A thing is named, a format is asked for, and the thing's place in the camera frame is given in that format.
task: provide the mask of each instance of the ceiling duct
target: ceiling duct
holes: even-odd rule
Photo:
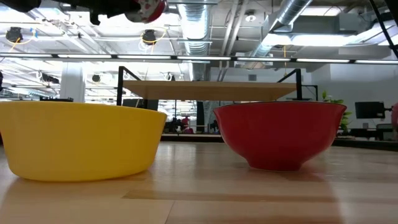
[[[208,37],[210,23],[210,7],[201,4],[179,4],[181,27],[184,38],[192,40],[185,42],[188,55],[208,55],[209,44],[200,42]],[[190,63],[189,71],[192,80],[203,80],[206,72],[205,63]]]
[[[265,23],[269,23],[267,26],[268,32],[272,32],[276,29],[279,29],[284,26],[290,26],[290,30],[292,29],[292,25],[294,21],[299,17],[299,15],[304,11],[304,9],[312,2],[312,0],[284,0],[278,12],[276,12],[277,16],[275,19],[270,19],[270,16],[267,17]],[[264,44],[264,39],[262,42],[254,49],[251,53],[251,57],[265,57],[270,52],[273,45]],[[258,62],[249,62],[245,64],[244,68],[255,68]]]

